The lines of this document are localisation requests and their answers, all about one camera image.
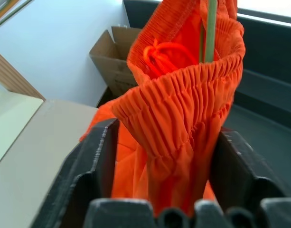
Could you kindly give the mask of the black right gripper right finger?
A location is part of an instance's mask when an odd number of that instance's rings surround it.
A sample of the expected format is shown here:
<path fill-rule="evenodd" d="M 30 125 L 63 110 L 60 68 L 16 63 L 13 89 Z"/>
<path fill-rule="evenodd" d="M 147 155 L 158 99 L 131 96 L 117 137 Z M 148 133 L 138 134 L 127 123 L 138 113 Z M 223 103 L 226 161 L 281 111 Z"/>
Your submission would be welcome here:
<path fill-rule="evenodd" d="M 291 188 L 237 131 L 222 128 L 209 182 L 222 209 L 256 209 L 261 200 L 291 198 Z"/>

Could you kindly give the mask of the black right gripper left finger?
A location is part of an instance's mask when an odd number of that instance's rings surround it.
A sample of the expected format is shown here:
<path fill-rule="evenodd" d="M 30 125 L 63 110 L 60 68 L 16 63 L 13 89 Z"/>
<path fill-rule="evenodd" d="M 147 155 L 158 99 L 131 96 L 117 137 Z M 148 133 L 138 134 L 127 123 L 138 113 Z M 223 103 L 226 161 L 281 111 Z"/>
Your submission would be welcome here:
<path fill-rule="evenodd" d="M 31 228 L 83 228 L 89 204 L 111 196 L 119 120 L 97 123 L 65 158 Z"/>

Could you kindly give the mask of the orange shorts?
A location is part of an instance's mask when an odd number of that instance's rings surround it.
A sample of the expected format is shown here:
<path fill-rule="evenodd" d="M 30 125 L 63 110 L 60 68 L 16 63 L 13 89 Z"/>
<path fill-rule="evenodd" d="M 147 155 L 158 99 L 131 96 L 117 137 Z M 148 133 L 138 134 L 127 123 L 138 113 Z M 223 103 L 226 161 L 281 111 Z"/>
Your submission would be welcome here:
<path fill-rule="evenodd" d="M 237 0 L 217 0 L 213 60 L 205 52 L 211 0 L 163 0 L 127 65 L 137 86 L 100 106 L 90 126 L 120 122 L 111 197 L 148 200 L 155 215 L 215 201 L 213 150 L 242 79 L 244 28 Z"/>

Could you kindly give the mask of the dark grey furniture unit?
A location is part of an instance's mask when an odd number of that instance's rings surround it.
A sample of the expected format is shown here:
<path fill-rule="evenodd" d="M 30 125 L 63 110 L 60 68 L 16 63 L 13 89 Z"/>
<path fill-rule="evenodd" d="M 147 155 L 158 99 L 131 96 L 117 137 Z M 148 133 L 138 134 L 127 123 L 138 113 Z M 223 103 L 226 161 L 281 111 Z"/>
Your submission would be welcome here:
<path fill-rule="evenodd" d="M 246 54 L 225 123 L 291 187 L 291 0 L 238 0 Z"/>

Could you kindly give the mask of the brown cardboard box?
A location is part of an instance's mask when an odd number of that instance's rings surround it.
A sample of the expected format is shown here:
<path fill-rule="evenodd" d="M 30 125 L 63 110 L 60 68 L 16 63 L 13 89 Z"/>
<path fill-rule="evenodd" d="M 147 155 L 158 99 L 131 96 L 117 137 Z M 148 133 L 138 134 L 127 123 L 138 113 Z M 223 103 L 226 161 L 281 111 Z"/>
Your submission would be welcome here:
<path fill-rule="evenodd" d="M 89 52 L 112 94 L 119 97 L 137 83 L 127 66 L 127 56 L 140 28 L 112 26 L 105 30 Z"/>

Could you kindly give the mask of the wooden slatted panel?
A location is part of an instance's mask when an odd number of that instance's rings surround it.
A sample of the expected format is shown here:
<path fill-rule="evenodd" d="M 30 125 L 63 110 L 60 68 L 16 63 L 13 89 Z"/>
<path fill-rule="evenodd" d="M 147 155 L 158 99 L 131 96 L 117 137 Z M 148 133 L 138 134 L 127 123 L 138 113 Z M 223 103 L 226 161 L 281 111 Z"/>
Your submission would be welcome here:
<path fill-rule="evenodd" d="M 1 54 L 0 84 L 10 92 L 46 100 Z"/>

